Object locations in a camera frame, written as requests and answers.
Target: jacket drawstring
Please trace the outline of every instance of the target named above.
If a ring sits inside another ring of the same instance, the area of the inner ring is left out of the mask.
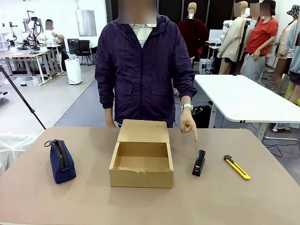
[[[154,65],[154,37],[152,42],[152,65]]]
[[[124,68],[125,68],[125,71],[126,71],[126,62],[125,62],[125,50],[124,50],[124,47],[125,47],[125,37],[126,37],[126,32],[125,32],[125,29],[123,28],[124,30],[124,39],[123,39],[123,60],[124,60]]]

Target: mannequin hand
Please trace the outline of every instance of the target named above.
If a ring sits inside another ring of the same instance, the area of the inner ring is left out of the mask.
[[[116,125],[113,121],[106,122],[106,126],[108,128],[116,128]]]
[[[257,50],[254,52],[254,54],[253,54],[253,59],[254,59],[254,61],[258,60],[260,54],[261,54],[261,50],[260,50],[260,49],[257,49]]]
[[[192,117],[191,109],[186,107],[183,109],[180,117],[180,131],[182,134],[186,134],[190,131],[193,131],[195,136],[195,141],[198,142],[198,132],[196,123]]]

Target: blue pouch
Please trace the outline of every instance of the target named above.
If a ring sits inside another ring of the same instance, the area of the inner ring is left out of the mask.
[[[62,140],[47,141],[45,147],[51,146],[50,161],[54,180],[57,184],[72,180],[76,177],[74,161]]]

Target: open box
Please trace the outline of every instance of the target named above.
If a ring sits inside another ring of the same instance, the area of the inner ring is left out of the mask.
[[[124,120],[112,155],[112,187],[172,188],[173,162],[165,122]]]

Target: yellow box cutter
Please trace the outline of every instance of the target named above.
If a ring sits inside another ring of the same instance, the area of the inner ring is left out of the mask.
[[[231,167],[235,169],[235,171],[238,172],[239,175],[241,175],[245,180],[249,180],[251,178],[245,171],[242,170],[242,168],[240,168],[239,165],[234,162],[231,156],[225,155],[224,160],[228,162],[228,164],[231,165]]]

